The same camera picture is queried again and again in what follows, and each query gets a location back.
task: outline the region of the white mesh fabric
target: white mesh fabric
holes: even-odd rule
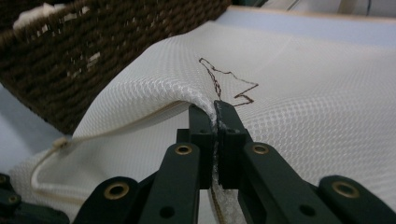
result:
[[[166,148],[157,147],[187,128],[186,114],[169,105],[197,104],[214,121],[213,101],[221,98],[237,105],[255,141],[275,147],[303,179],[345,175],[396,210],[395,62],[396,48],[207,23],[152,46],[114,78],[78,125],[75,143],[40,166],[35,188],[86,197],[114,175],[140,180],[159,167]],[[166,106],[175,117],[152,123],[157,117],[148,116]],[[20,167],[13,177],[26,183],[32,166]],[[215,192],[224,219],[243,223],[235,192]]]

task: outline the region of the wicker basket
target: wicker basket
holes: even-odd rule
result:
[[[12,22],[28,9],[26,3],[32,8],[42,1],[0,1],[2,10],[13,10],[0,27],[0,81],[63,133],[76,129],[102,88],[146,48],[214,20],[231,4],[81,0],[13,31]],[[22,7],[9,7],[18,3]]]

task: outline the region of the brown stitching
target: brown stitching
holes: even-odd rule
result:
[[[212,77],[213,84],[215,85],[215,91],[216,91],[216,93],[218,94],[219,99],[221,100],[221,87],[220,87],[220,84],[219,84],[218,81],[216,80],[215,75],[213,75],[213,73],[210,71],[210,69],[209,69],[208,67],[206,67],[206,65],[205,65],[204,63],[202,63],[202,61],[205,61],[205,62],[207,62],[208,64],[210,64],[210,66],[212,66],[212,69],[213,69],[214,71],[217,71],[217,70],[216,70],[215,67],[214,67],[210,62],[208,62],[206,59],[201,58],[201,59],[199,60],[199,63],[200,63],[201,65],[203,65],[203,66],[206,68],[207,73],[210,75],[210,77]]]
[[[246,81],[246,80],[244,80],[244,79],[242,79],[242,78],[237,77],[237,76],[236,76],[234,73],[232,73],[232,72],[223,72],[223,71],[220,71],[220,70],[216,69],[215,66],[213,66],[213,64],[211,64],[207,59],[201,58],[201,59],[199,60],[199,63],[200,63],[201,65],[203,65],[203,66],[206,68],[207,73],[212,77],[213,84],[215,85],[215,91],[216,91],[216,93],[218,94],[218,97],[219,97],[220,100],[221,100],[221,98],[220,98],[220,97],[221,97],[221,87],[220,87],[220,84],[219,84],[219,82],[216,80],[215,75],[210,71],[210,69],[209,69],[204,63],[202,63],[202,61],[205,61],[205,62],[207,62],[208,64],[210,64],[210,68],[211,68],[213,71],[220,72],[220,73],[222,73],[222,74],[224,74],[224,75],[232,75],[233,78],[235,78],[236,80],[243,81],[243,82],[245,82],[245,83],[247,83],[247,84],[253,85],[251,88],[249,88],[249,89],[247,89],[247,90],[245,90],[245,91],[242,91],[242,92],[236,94],[236,95],[233,97],[234,99],[239,98],[239,97],[243,97],[243,98],[247,99],[247,102],[242,103],[242,104],[239,104],[239,105],[234,105],[235,107],[240,106],[240,105],[249,105],[249,104],[252,104],[252,103],[254,102],[254,100],[251,99],[250,97],[246,96],[245,93],[246,93],[247,91],[251,91],[251,90],[253,90],[254,88],[258,87],[258,86],[259,86],[259,83]]]

